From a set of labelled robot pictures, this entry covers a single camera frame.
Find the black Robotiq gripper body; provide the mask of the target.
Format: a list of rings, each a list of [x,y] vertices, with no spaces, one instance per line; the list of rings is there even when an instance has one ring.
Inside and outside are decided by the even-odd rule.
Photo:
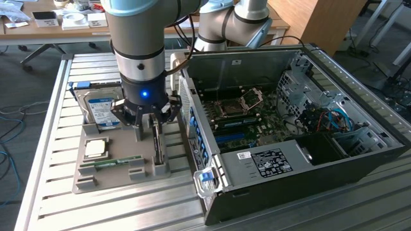
[[[163,108],[168,103],[166,91],[166,72],[147,81],[134,81],[124,75],[122,77],[124,98],[135,105],[156,105]]]

